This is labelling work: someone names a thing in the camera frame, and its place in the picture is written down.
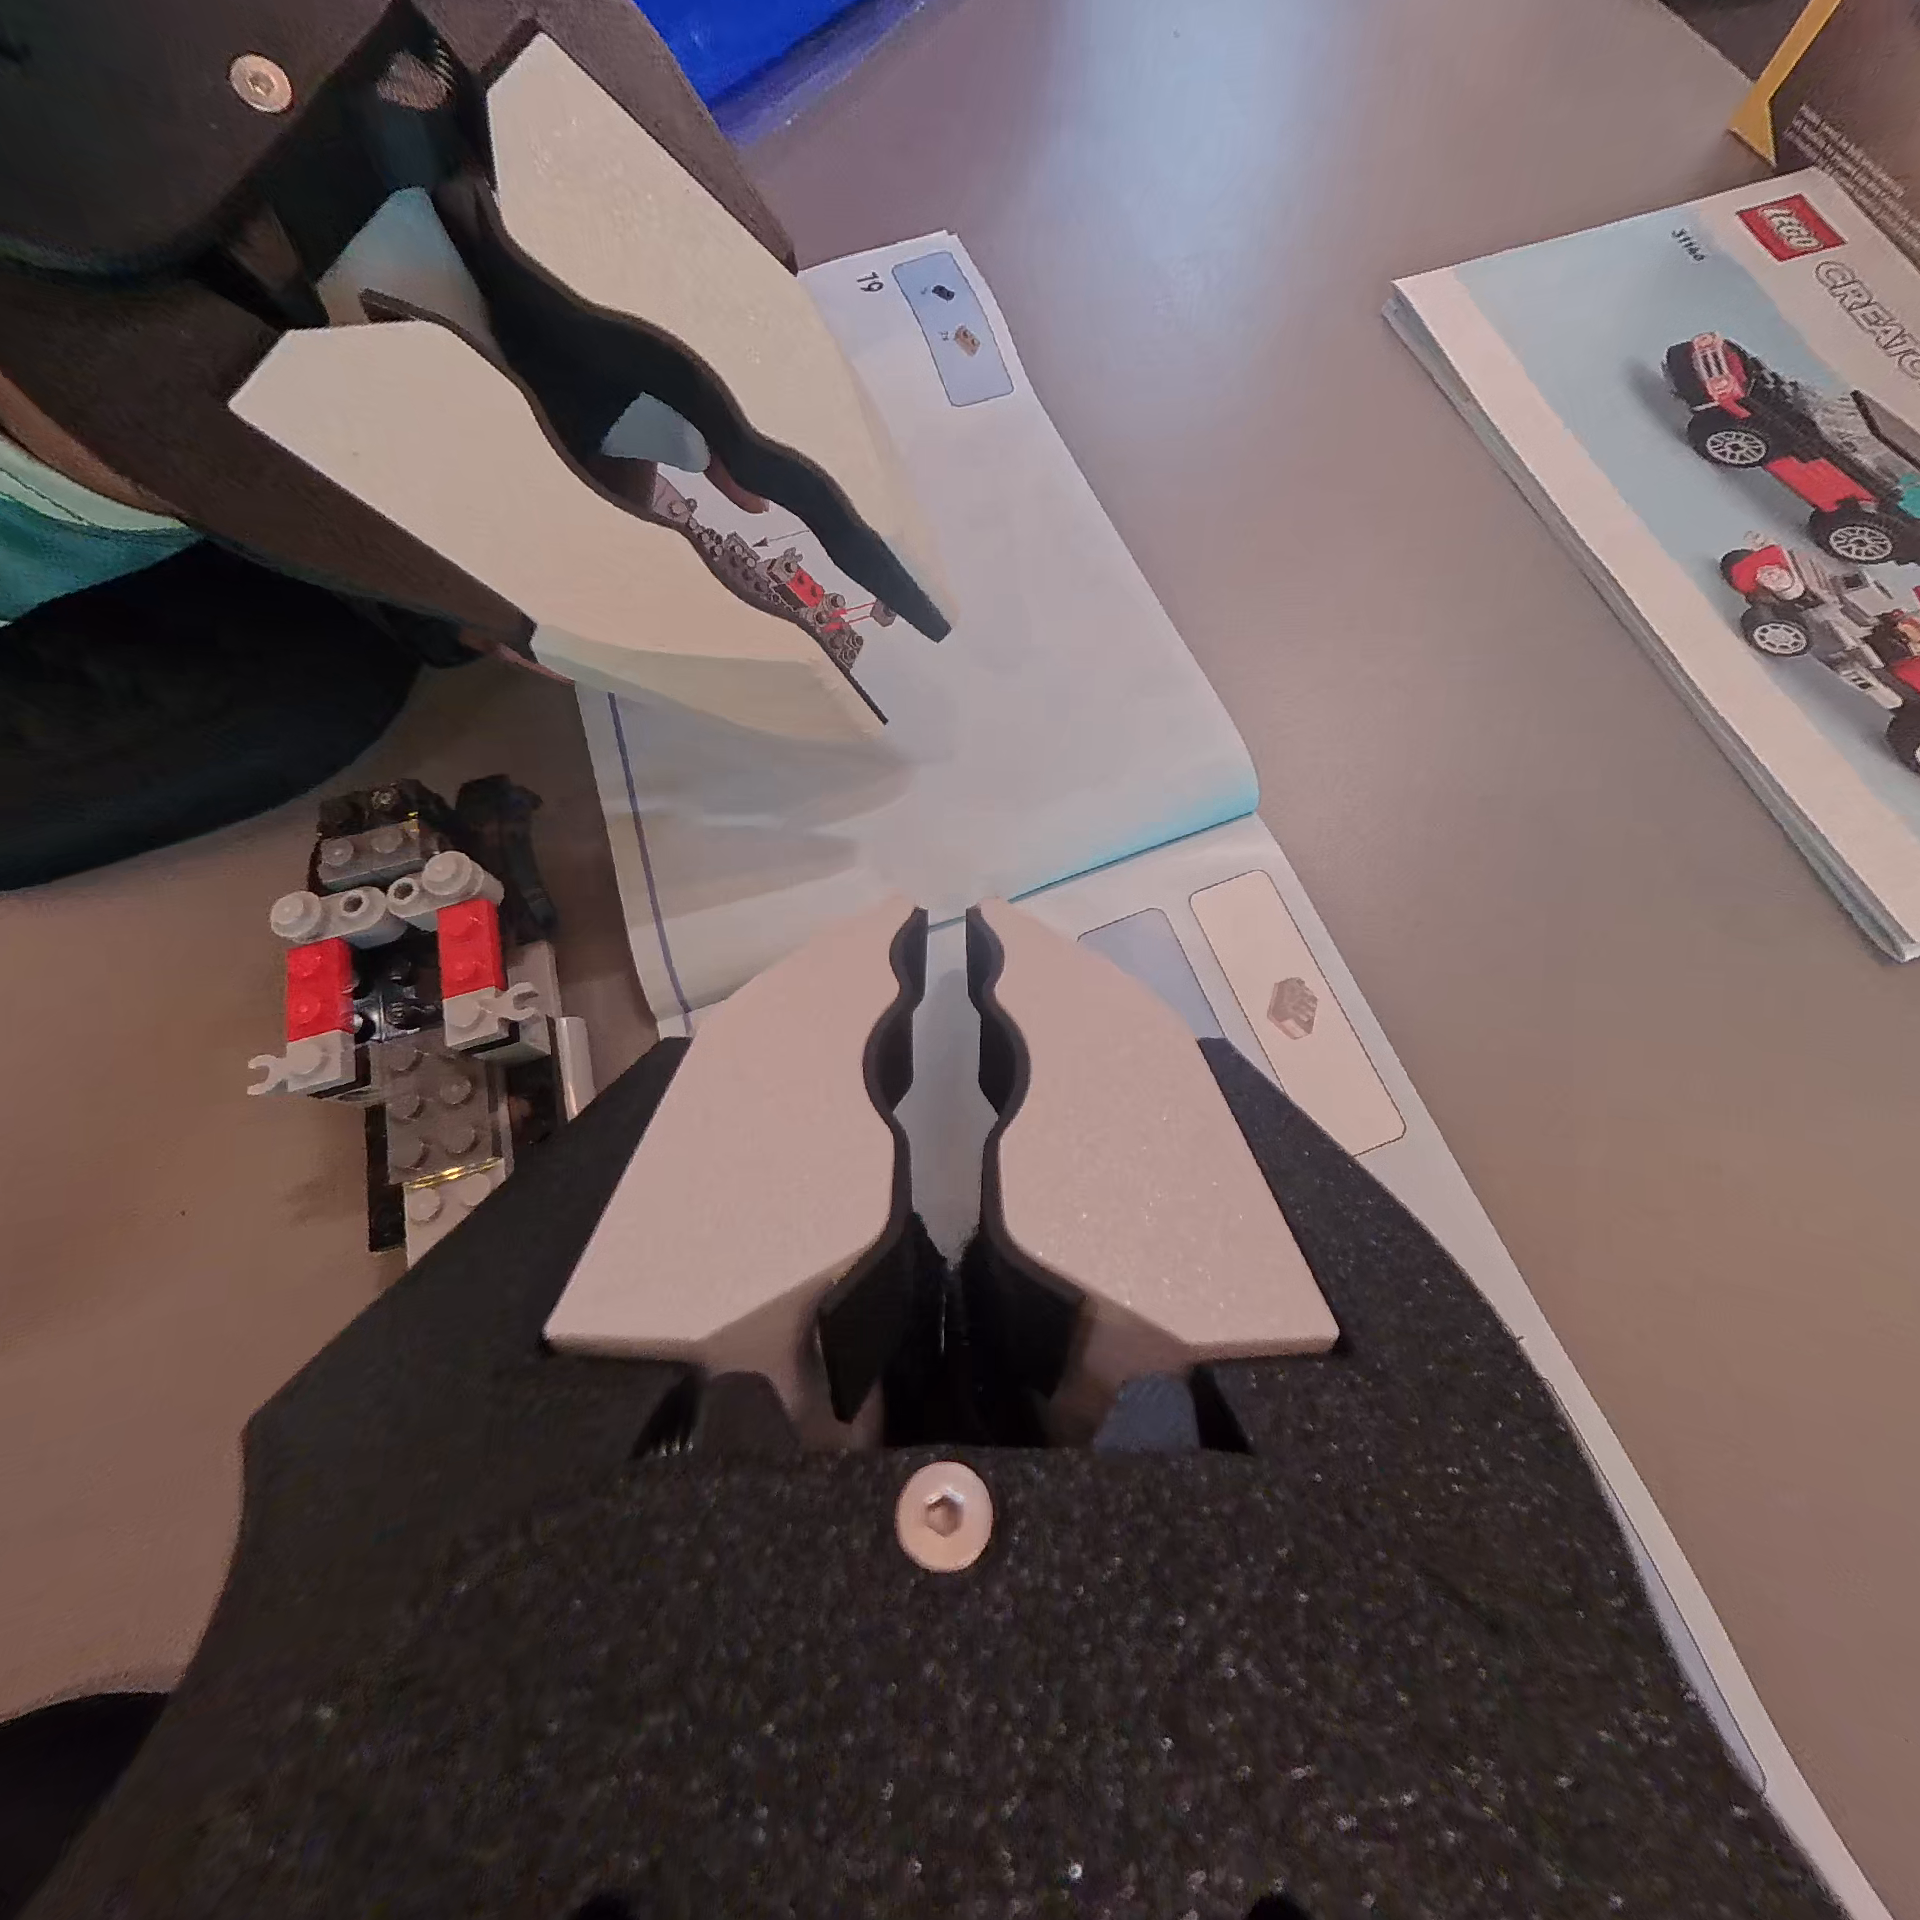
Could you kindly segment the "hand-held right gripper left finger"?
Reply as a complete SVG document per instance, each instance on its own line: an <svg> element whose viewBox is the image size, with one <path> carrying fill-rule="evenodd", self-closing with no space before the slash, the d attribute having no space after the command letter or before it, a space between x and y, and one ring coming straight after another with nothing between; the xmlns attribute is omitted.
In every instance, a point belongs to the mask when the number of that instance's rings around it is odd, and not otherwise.
<svg viewBox="0 0 1920 1920"><path fill-rule="evenodd" d="M815 931L695 1026L545 1322L555 1353L766 1379L800 1439L879 1432L914 1295L914 1077L929 911Z"/></svg>

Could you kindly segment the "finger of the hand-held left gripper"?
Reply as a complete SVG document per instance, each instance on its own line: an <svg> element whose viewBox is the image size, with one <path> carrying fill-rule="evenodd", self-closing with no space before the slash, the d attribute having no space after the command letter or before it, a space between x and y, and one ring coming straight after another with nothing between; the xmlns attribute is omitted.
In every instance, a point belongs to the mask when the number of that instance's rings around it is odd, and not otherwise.
<svg viewBox="0 0 1920 1920"><path fill-rule="evenodd" d="M896 445L798 275L631 117L559 30L487 86L475 275L563 441L658 399L745 493L929 639L953 592Z"/></svg>
<svg viewBox="0 0 1920 1920"><path fill-rule="evenodd" d="M591 479L517 376L442 318L290 329L230 409L506 599L541 665L579 686L779 738L883 729L816 637Z"/></svg>

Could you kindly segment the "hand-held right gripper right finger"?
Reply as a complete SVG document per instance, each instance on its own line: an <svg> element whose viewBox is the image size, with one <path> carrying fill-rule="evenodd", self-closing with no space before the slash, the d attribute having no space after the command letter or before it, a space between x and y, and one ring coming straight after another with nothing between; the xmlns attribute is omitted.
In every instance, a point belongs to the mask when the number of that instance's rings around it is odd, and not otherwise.
<svg viewBox="0 0 1920 1920"><path fill-rule="evenodd" d="M1081 1443L1137 1379L1320 1358L1341 1328L1184 1014L1106 953L967 911L982 1152L970 1303L1016 1401Z"/></svg>

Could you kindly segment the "partly built brick vehicle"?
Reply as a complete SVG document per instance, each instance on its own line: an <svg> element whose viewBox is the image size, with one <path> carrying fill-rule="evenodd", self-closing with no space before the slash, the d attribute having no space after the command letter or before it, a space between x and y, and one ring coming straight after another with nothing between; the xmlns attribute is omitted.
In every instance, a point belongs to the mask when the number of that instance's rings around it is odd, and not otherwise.
<svg viewBox="0 0 1920 1920"><path fill-rule="evenodd" d="M541 805L509 774L454 799L413 777L329 797L305 885L270 906L282 1038L248 1091L358 1111L378 1255L418 1262L592 1096Z"/></svg>

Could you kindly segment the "instruction booklet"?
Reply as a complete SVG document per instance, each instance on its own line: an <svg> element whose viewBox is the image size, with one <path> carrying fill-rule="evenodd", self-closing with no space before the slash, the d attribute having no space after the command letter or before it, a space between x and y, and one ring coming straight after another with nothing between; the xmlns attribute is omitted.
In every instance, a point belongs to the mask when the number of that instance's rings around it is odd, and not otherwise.
<svg viewBox="0 0 1920 1920"><path fill-rule="evenodd" d="M800 275L944 553L947 639L885 637L797 513L663 479L846 599L885 731L853 751L582 697L640 991L665 1038L887 893L929 911L917 1058L973 1062L963 911L1007 896L1222 1034L1457 1259L1545 1378L1747 1778L1853 1915L1889 1915L1773 1722L1647 1480L1534 1299L1274 831L1254 759L1037 395L950 230Z"/></svg>
<svg viewBox="0 0 1920 1920"><path fill-rule="evenodd" d="M1918 275L1802 171L1385 318L1867 937L1918 951Z"/></svg>

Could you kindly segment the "blue plastic bin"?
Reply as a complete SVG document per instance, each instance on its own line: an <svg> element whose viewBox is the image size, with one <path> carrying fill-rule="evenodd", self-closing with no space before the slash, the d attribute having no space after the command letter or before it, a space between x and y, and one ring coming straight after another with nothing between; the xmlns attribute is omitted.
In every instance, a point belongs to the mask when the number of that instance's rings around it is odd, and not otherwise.
<svg viewBox="0 0 1920 1920"><path fill-rule="evenodd" d="M929 2L639 2L741 149L792 126Z"/></svg>

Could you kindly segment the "black ribbed cloth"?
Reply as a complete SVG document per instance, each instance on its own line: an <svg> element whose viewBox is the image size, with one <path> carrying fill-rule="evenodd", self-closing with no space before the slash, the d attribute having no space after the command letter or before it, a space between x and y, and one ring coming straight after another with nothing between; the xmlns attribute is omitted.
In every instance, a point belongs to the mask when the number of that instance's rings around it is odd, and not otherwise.
<svg viewBox="0 0 1920 1920"><path fill-rule="evenodd" d="M5 890L298 799L383 736L424 662L389 621L218 544L11 619Z"/></svg>

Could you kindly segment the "closed instruction booklet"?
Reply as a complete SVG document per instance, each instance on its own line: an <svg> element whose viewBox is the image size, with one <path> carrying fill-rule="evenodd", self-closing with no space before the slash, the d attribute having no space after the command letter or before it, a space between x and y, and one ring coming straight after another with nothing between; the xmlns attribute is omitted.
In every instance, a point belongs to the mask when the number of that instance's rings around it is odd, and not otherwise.
<svg viewBox="0 0 1920 1920"><path fill-rule="evenodd" d="M1918 951L1918 275L1802 171L1385 318L1867 937Z"/></svg>

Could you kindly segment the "toy truck brick set box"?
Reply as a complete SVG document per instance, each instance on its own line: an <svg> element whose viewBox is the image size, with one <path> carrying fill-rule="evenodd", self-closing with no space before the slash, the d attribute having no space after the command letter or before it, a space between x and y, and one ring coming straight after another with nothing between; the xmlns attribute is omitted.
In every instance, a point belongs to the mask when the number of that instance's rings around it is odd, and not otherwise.
<svg viewBox="0 0 1920 1920"><path fill-rule="evenodd" d="M1918 3L1808 2L1736 109L1777 174L1819 169L1918 258Z"/></svg>

